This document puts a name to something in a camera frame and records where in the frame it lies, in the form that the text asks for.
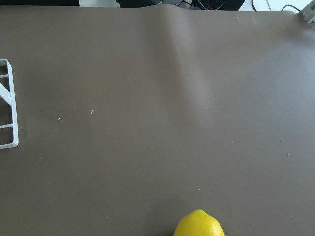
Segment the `yellow lemon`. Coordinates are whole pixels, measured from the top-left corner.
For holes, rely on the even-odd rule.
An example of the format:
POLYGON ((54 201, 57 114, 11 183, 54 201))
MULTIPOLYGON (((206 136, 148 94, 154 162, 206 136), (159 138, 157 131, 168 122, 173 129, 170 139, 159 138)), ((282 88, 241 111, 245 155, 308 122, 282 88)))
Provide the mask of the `yellow lemon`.
POLYGON ((183 217, 177 224, 174 236, 224 236, 217 219, 198 209, 183 217))

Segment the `white cup rack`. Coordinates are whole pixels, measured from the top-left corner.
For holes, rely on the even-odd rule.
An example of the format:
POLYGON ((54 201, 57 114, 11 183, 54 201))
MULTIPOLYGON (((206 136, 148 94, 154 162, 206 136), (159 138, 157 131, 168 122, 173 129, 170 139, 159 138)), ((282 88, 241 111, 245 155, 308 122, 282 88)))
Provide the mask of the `white cup rack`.
POLYGON ((7 69, 7 73, 1 75, 0 78, 8 79, 8 88, 6 88, 3 84, 0 84, 0 98, 11 108, 9 113, 12 119, 11 123, 0 126, 0 129, 12 129, 12 142, 0 145, 1 149, 7 149, 16 147, 19 144, 18 119, 12 66, 6 59, 0 60, 0 66, 4 66, 7 69))

